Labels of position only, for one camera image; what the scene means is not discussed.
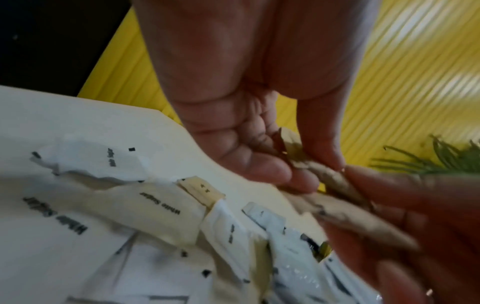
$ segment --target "yellow corrugated surface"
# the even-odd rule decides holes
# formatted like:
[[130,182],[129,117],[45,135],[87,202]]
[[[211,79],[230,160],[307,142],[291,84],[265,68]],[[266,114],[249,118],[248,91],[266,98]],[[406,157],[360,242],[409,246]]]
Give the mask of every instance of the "yellow corrugated surface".
[[[130,11],[80,97],[161,110],[177,122]],[[280,97],[278,124],[296,129],[296,103]],[[384,0],[342,126],[349,163],[390,144],[418,154],[429,134],[480,137],[480,1]]]

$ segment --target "yellow wall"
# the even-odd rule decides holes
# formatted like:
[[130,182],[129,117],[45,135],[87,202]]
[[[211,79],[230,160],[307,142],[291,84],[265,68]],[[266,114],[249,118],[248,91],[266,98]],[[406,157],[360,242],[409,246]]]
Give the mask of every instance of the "yellow wall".
[[[158,109],[177,122],[131,10],[79,97]],[[281,126],[296,102],[279,97]],[[342,126],[349,163],[367,165],[390,144],[430,154],[429,134],[480,137],[480,1],[384,0]]]

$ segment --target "beige packet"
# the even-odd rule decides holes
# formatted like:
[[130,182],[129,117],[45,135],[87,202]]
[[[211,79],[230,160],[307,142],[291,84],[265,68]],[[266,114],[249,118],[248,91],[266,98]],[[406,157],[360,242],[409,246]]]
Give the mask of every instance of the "beige packet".
[[308,157],[303,152],[302,142],[298,134],[282,128],[281,137],[285,144],[288,160],[293,167],[309,170],[327,187],[343,194],[357,204],[318,192],[293,194],[282,191],[298,212],[311,212],[338,227],[367,236],[382,244],[411,251],[420,250],[420,246],[414,238],[367,211],[373,209],[372,203],[361,195],[342,173],[319,164]]
[[225,194],[198,176],[182,178],[177,183],[208,209],[211,209],[216,202],[225,198]]

